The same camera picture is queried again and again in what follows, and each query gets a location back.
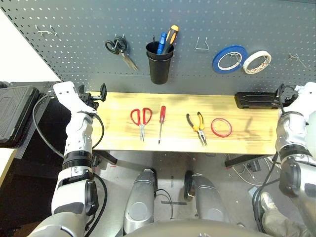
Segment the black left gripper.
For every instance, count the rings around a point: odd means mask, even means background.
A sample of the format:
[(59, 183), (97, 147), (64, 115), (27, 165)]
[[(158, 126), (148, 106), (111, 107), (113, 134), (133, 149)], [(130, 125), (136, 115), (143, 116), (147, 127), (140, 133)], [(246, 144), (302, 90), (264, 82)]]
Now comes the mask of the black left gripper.
[(80, 85), (78, 87), (79, 96), (82, 97), (82, 101), (89, 107), (97, 110), (99, 103), (98, 101), (101, 100), (104, 102), (107, 96), (107, 88), (105, 83), (100, 86), (100, 96), (92, 96), (91, 93), (84, 92), (84, 85)]

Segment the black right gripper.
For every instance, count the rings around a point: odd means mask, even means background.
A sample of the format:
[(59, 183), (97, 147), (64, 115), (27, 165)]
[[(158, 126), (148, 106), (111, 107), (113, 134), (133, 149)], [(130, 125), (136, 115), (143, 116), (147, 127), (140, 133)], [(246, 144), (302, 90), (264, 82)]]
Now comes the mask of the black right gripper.
[(281, 96), (283, 92), (285, 92), (285, 98), (283, 102), (283, 106), (287, 107), (290, 106), (297, 98), (298, 98), (298, 92), (295, 90), (296, 86), (290, 86), (286, 85), (284, 86), (284, 83), (282, 83), (275, 92), (275, 104), (281, 105)]

